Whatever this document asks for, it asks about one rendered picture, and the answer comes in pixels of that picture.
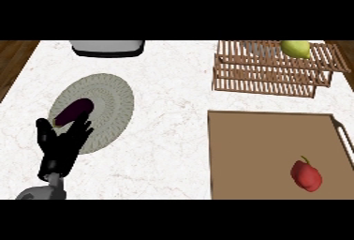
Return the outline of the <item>grey and black appliance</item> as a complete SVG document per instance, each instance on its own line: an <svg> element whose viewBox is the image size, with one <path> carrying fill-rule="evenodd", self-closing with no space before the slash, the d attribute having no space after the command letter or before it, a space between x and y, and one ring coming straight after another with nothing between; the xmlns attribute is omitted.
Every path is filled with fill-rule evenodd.
<svg viewBox="0 0 354 240"><path fill-rule="evenodd" d="M79 56L120 58L139 56L145 51L144 40L71 40Z"/></svg>

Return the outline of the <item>round grey woven placemat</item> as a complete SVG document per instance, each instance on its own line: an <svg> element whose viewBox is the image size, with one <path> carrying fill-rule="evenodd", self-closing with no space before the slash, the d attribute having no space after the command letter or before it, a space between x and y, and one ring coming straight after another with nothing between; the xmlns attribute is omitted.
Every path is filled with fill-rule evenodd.
<svg viewBox="0 0 354 240"><path fill-rule="evenodd" d="M135 95L127 81L117 75L99 73L83 77L58 95L49 111L54 122L64 109L82 98L93 101L89 115L93 133L79 153L95 153L115 141L129 125L135 111Z"/></svg>

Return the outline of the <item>red bell pepper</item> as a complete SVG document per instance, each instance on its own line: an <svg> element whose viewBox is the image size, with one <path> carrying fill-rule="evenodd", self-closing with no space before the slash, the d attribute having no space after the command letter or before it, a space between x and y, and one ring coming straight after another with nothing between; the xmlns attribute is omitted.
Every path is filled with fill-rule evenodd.
<svg viewBox="0 0 354 240"><path fill-rule="evenodd" d="M297 185L309 192L315 192L321 188L322 174L312 166L307 157L301 157L301 160L295 162L291 176Z"/></svg>

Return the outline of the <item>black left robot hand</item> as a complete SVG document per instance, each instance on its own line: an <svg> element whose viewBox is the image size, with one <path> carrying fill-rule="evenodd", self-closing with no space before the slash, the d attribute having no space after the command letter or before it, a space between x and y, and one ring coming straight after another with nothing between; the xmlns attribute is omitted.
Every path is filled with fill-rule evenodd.
<svg viewBox="0 0 354 240"><path fill-rule="evenodd" d="M70 174L79 151L95 130L90 125L89 113L83 112L68 131L58 135L49 120L45 118L36 120L37 144L45 154L37 176L43 181L49 181L52 173L58 173L61 177Z"/></svg>

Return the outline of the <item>wooden tiered shelf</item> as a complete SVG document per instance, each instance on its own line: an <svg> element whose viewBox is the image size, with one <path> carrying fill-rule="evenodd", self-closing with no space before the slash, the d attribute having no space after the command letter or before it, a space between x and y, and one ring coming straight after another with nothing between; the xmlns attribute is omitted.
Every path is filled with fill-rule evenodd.
<svg viewBox="0 0 354 240"><path fill-rule="evenodd" d="M301 59L282 53L275 40L220 40L211 89L313 98L335 72L351 72L335 44L312 43L310 58Z"/></svg>

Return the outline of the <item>purple eggplant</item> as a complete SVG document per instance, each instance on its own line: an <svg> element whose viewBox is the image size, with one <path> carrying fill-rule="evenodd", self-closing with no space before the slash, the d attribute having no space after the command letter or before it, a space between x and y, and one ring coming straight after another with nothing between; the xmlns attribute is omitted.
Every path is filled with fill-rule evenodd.
<svg viewBox="0 0 354 240"><path fill-rule="evenodd" d="M95 103L89 98L76 100L55 117L55 126L58 128L64 127L79 119L83 112L92 113L93 110Z"/></svg>

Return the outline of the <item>brown tray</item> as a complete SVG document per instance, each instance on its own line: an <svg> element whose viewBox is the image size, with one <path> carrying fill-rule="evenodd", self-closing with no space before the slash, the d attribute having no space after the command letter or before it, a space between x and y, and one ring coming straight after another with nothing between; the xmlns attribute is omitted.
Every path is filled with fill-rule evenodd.
<svg viewBox="0 0 354 240"><path fill-rule="evenodd" d="M214 199L354 200L354 141L331 113L208 112L210 188ZM318 168L322 185L297 185L297 161Z"/></svg>

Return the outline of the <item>yellow-green lemon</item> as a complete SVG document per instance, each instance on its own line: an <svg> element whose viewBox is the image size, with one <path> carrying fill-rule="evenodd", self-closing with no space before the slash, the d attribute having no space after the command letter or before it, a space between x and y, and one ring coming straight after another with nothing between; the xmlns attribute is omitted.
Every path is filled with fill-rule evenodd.
<svg viewBox="0 0 354 240"><path fill-rule="evenodd" d="M310 58L310 42L306 40L282 40L281 49L294 58Z"/></svg>

